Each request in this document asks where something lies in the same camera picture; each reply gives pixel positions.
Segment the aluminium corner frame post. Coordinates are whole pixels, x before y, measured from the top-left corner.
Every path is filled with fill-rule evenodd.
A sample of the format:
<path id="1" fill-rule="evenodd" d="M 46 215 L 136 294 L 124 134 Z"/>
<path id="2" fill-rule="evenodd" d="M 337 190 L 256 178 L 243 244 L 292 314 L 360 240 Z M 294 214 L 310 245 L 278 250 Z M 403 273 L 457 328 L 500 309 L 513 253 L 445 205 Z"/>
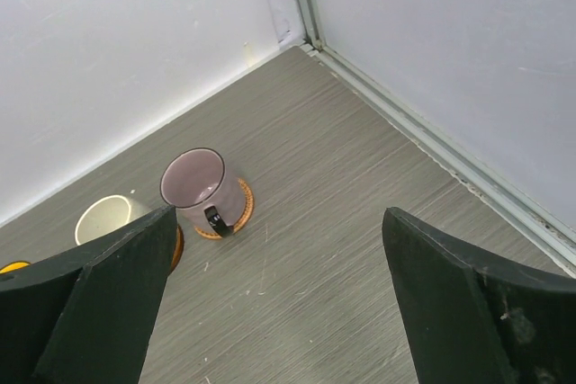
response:
<path id="1" fill-rule="evenodd" d="M 302 48 L 383 116 L 456 181 L 505 219 L 571 277 L 575 231 L 472 156 L 438 127 L 377 84 L 327 43 L 316 0 L 297 0 L 305 29 Z"/>

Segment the white ceramic mug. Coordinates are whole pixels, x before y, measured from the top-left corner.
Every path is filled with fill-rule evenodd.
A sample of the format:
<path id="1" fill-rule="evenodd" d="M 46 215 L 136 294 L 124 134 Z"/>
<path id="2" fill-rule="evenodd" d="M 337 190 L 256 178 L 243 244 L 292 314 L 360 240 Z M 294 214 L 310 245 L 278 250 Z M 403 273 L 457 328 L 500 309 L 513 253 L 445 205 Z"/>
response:
<path id="1" fill-rule="evenodd" d="M 150 212 L 150 208 L 123 195 L 109 195 L 94 202 L 79 218 L 75 241 L 81 246 L 105 236 Z"/>

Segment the yellow glass mug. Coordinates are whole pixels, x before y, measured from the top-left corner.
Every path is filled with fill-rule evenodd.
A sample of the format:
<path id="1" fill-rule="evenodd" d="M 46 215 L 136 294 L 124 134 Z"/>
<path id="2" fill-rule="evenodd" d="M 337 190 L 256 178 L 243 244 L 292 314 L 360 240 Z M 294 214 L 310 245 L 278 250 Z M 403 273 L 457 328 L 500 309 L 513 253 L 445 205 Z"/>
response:
<path id="1" fill-rule="evenodd" d="M 12 262 L 9 263 L 7 265 L 5 265 L 4 267 L 2 267 L 0 269 L 0 273 L 8 273 L 8 272 L 13 272 L 15 270 L 19 270 L 22 268 L 25 268 L 27 266 L 29 266 L 30 263 L 26 262 L 26 261 L 16 261 L 16 262 Z"/>

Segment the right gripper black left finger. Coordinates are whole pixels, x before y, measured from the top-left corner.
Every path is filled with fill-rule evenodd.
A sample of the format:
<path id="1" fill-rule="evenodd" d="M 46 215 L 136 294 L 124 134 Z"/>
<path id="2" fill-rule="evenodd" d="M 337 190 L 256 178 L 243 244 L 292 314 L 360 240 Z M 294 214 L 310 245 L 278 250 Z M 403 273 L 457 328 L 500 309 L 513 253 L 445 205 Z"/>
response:
<path id="1" fill-rule="evenodd" d="M 1 276 L 3 383 L 136 383 L 176 248 L 165 206 Z"/>

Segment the purple glass mug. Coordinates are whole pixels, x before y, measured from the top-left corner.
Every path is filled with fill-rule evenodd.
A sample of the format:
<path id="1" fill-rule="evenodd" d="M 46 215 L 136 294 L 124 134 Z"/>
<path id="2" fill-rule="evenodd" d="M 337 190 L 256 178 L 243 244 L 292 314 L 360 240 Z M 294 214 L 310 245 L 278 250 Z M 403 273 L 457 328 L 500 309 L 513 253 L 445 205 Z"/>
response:
<path id="1" fill-rule="evenodd" d="M 217 151 L 207 147 L 188 150 L 174 159 L 162 175 L 160 192 L 194 227 L 222 237 L 233 234 L 233 225 L 245 208 L 238 177 Z"/>

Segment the woven rattan coaster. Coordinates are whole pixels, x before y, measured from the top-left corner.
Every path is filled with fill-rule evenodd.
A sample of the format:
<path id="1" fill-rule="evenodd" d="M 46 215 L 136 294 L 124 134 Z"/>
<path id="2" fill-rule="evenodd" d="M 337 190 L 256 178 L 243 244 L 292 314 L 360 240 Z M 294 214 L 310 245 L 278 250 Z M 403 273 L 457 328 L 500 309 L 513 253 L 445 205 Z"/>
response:
<path id="1" fill-rule="evenodd" d="M 251 218 L 254 209 L 255 209 L 255 197 L 254 193 L 252 192 L 251 188 L 249 187 L 248 183 L 241 178 L 238 178 L 238 184 L 242 189 L 245 195 L 245 208 L 239 220 L 233 225 L 232 233 L 238 233 L 246 224 L 248 223 L 249 219 Z M 199 234 L 200 236 L 210 239 L 210 240 L 221 240 L 222 236 L 217 233 L 210 233 L 208 231 L 202 230 L 198 227 L 193 227 L 194 231 Z"/>

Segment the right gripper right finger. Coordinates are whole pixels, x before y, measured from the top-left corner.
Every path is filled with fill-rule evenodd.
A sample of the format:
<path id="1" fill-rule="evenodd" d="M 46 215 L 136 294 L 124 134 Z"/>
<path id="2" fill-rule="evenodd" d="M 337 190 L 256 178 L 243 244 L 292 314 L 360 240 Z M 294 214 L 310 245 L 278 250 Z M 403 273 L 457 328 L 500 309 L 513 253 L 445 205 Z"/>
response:
<path id="1" fill-rule="evenodd" d="M 399 208 L 382 241 L 418 381 L 573 383 L 575 280 L 452 237 Z"/>

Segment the brown wooden coaster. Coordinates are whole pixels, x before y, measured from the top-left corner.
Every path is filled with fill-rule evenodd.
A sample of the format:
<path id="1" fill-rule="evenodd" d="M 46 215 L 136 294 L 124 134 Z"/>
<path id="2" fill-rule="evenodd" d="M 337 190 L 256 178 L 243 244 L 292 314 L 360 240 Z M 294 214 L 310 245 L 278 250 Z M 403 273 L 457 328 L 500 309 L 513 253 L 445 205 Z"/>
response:
<path id="1" fill-rule="evenodd" d="M 184 232 L 180 225 L 176 228 L 175 251 L 173 252 L 170 272 L 173 272 L 180 263 L 185 248 Z"/>

